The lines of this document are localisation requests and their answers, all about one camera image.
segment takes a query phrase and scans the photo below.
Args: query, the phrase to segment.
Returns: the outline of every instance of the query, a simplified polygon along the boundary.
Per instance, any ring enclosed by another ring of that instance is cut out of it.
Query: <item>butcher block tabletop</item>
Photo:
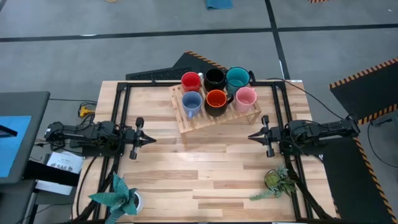
[[[96,122],[111,120],[118,82],[102,83]],[[301,82],[294,84],[303,88]],[[274,145],[275,157],[268,158],[267,146],[248,140],[248,135],[261,129],[262,115],[269,115],[270,127],[277,126],[271,88],[256,86],[256,93],[262,113],[253,125],[248,124],[247,118],[241,118],[209,126],[187,133],[188,143],[184,144],[169,88],[132,87],[126,125],[135,128],[136,118],[143,117],[144,132],[157,142],[140,148],[137,160],[129,158],[132,145],[126,145],[118,175],[124,177],[129,188],[138,189],[144,208],[138,216],[125,215],[118,222],[294,221],[292,200],[288,195],[249,200],[250,196],[266,189],[264,176],[267,171],[284,164],[277,144]],[[287,93],[293,119],[312,119],[305,93],[290,85],[287,85]],[[121,117],[123,98],[124,91],[116,121]],[[279,100],[284,111],[281,92]],[[286,123],[285,113],[282,116]],[[81,174],[86,172],[92,159],[85,159]],[[315,157],[302,156],[302,160],[309,191],[325,211],[335,217],[323,164]],[[80,211],[90,202],[88,196],[97,191],[102,163],[103,157],[98,157],[88,172],[81,190]],[[306,217],[302,194],[298,191],[297,195],[302,216]],[[104,213],[105,207],[102,206],[99,217],[103,218]]]

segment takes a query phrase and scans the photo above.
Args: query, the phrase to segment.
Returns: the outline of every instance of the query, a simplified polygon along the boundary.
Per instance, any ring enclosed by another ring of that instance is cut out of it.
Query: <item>mug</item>
[[[227,106],[234,100],[232,94],[226,95],[221,90],[211,90],[206,96],[206,112],[213,117],[221,116],[225,113]]]
[[[235,107],[241,113],[247,112],[256,100],[254,88],[242,87],[236,92]]]
[[[207,92],[211,90],[224,90],[226,85],[225,74],[223,71],[217,68],[212,68],[206,72],[203,86]]]
[[[250,75],[246,69],[233,67],[226,73],[226,91],[235,95],[237,90],[249,84]]]
[[[186,92],[182,96],[182,106],[189,119],[192,119],[201,111],[202,98],[195,91]]]
[[[182,88],[185,92],[200,90],[200,76],[195,72],[187,72],[181,77]]]

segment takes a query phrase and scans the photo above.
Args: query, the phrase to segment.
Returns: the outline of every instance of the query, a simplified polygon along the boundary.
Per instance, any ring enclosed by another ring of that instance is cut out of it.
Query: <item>potted plant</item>
[[[279,198],[283,192],[290,196],[292,192],[296,191],[295,181],[287,175],[287,169],[284,166],[268,171],[264,177],[264,183],[268,189],[250,197],[250,200],[260,200],[272,196]]]
[[[114,192],[97,193],[89,198],[107,207],[111,207],[111,215],[105,224],[114,224],[122,215],[137,215],[142,210],[142,197],[137,189],[128,189],[124,179],[113,173]]]

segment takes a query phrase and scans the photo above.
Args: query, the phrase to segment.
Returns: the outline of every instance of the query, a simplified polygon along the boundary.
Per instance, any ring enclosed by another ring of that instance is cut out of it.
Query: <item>pink mug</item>
[[[239,112],[244,113],[252,107],[256,100],[257,93],[254,88],[242,87],[236,92],[235,107]]]

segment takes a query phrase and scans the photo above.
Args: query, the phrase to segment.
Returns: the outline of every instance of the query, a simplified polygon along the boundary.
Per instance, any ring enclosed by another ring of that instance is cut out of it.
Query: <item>white plant pot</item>
[[[144,201],[142,200],[142,196],[139,195],[137,191],[134,192],[135,195],[138,197],[138,206],[137,206],[137,215],[141,212],[142,208],[144,207]]]

